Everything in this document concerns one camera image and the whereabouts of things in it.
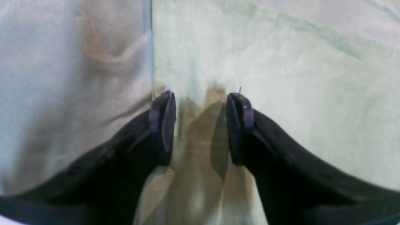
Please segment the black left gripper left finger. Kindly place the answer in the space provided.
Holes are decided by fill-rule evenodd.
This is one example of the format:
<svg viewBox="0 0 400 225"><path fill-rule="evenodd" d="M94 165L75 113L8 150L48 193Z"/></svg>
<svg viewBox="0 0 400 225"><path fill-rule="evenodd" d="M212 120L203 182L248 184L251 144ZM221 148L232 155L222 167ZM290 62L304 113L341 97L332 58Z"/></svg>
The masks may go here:
<svg viewBox="0 0 400 225"><path fill-rule="evenodd" d="M176 100L164 91L108 141L20 195L1 197L17 225L131 225L147 178L172 158Z"/></svg>

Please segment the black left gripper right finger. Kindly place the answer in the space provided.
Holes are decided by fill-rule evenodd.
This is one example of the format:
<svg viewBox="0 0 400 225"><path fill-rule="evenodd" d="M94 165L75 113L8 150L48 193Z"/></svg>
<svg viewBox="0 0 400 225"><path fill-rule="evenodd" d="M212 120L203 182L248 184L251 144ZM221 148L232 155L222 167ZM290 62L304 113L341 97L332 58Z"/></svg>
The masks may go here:
<svg viewBox="0 0 400 225"><path fill-rule="evenodd" d="M226 101L232 161L246 167L269 225L398 225L400 194L307 151L239 93Z"/></svg>

